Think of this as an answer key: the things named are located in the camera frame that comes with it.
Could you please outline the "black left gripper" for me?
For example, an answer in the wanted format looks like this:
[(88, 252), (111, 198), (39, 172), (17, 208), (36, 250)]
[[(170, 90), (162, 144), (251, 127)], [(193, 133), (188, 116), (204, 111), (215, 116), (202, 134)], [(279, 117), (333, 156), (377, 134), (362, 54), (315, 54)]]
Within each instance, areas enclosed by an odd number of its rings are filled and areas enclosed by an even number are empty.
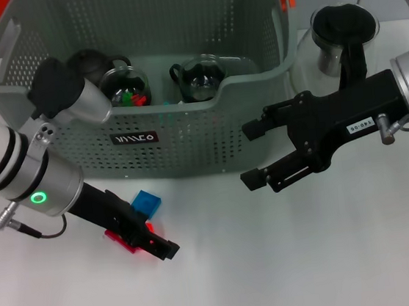
[(109, 190), (101, 191), (84, 183), (68, 213), (118, 234), (127, 244), (163, 261), (171, 260), (180, 249), (176, 243), (150, 230), (146, 215)]

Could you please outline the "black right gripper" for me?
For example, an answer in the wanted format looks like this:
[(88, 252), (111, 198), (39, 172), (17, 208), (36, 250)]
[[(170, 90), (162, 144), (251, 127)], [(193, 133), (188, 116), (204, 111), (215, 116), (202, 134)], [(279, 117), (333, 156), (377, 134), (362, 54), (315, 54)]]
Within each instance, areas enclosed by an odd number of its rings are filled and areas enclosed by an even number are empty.
[(378, 130), (380, 114), (397, 122), (409, 114), (392, 71), (384, 70), (341, 91), (316, 97), (305, 91), (294, 100), (265, 106), (260, 120), (242, 126), (248, 140), (286, 126), (296, 150), (263, 169), (240, 175), (250, 191), (269, 186), (275, 193), (313, 172), (326, 170), (342, 145)]

